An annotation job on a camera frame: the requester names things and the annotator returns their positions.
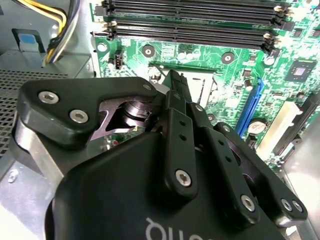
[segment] blue pcie slot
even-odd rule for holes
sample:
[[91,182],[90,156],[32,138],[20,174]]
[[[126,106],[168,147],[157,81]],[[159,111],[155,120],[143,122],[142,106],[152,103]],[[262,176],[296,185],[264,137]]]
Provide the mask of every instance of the blue pcie slot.
[[264,82],[258,77],[257,85],[251,90],[250,95],[244,105],[240,118],[235,126],[236,132],[242,137],[247,130],[250,120],[255,113],[256,107],[264,89]]

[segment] motherboard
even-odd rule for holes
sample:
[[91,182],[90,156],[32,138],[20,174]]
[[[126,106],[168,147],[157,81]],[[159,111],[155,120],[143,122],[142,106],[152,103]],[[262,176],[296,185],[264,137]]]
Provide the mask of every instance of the motherboard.
[[101,77],[186,77],[271,168],[320,113],[319,0],[92,0]]

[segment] white connector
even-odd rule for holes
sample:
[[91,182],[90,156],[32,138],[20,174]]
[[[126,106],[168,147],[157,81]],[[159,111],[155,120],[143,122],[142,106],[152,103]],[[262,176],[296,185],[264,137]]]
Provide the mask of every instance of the white connector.
[[256,149],[256,153],[262,160],[267,160],[269,158],[271,152],[299,111],[300,109],[294,102],[284,102],[273,123]]

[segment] mesh grille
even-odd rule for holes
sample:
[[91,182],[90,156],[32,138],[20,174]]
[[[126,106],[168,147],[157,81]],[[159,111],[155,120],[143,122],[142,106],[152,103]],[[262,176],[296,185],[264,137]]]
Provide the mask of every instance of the mesh grille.
[[0,159],[8,150],[19,89],[28,80],[65,79],[67,74],[0,69]]

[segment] chipset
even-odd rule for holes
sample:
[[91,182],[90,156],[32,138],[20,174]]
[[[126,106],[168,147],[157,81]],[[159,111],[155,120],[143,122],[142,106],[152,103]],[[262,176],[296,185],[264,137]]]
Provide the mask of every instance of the chipset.
[[317,61],[313,60],[295,60],[292,63],[290,70],[284,80],[289,82],[304,83],[316,64]]

